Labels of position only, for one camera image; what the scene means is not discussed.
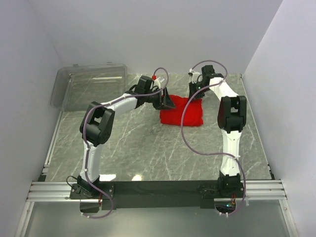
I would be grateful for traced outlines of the red t shirt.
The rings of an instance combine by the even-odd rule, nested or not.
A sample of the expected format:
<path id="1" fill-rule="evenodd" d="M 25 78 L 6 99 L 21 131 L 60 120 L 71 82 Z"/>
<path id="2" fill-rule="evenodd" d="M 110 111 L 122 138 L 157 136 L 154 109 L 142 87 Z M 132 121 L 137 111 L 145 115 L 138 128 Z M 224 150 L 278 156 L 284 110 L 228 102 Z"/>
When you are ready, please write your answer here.
<path id="1" fill-rule="evenodd" d="M 187 97 L 180 97 L 178 95 L 170 95 L 172 102 L 176 108 L 171 110 L 160 111 L 160 123 L 166 125 L 181 125 L 181 118 L 183 110 L 187 104 Z M 183 126 L 201 126 L 203 125 L 203 109 L 202 99 L 194 99 L 186 109 Z"/>

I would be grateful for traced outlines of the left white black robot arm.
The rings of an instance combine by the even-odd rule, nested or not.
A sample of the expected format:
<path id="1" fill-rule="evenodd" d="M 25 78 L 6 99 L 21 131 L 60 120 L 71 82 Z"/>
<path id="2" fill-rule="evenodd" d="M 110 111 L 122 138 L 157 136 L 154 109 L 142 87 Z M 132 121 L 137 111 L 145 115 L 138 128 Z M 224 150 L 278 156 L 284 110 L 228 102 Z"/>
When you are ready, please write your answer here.
<path id="1" fill-rule="evenodd" d="M 115 117 L 150 103 L 156 110 L 174 109 L 166 85 L 168 78 L 140 76 L 120 97 L 103 103 L 91 102 L 80 125 L 84 144 L 83 165 L 77 185 L 87 198 L 94 198 L 100 192 L 99 163 L 103 145 L 109 140 Z"/>

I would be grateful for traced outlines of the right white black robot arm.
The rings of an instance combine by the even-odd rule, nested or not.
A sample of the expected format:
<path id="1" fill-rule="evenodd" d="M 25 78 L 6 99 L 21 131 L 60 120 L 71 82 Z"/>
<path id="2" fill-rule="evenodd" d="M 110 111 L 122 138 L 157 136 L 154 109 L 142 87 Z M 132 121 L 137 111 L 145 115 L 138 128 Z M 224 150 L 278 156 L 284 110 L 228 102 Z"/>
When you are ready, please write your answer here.
<path id="1" fill-rule="evenodd" d="M 201 73 L 190 69 L 188 75 L 191 98 L 199 99 L 205 92 L 212 91 L 220 101 L 217 124 L 223 137 L 223 156 L 216 190 L 209 193 L 214 197 L 241 198 L 244 185 L 238 157 L 241 133 L 246 125 L 247 99 L 231 89 L 224 76 L 216 73 L 212 65 L 202 67 Z"/>

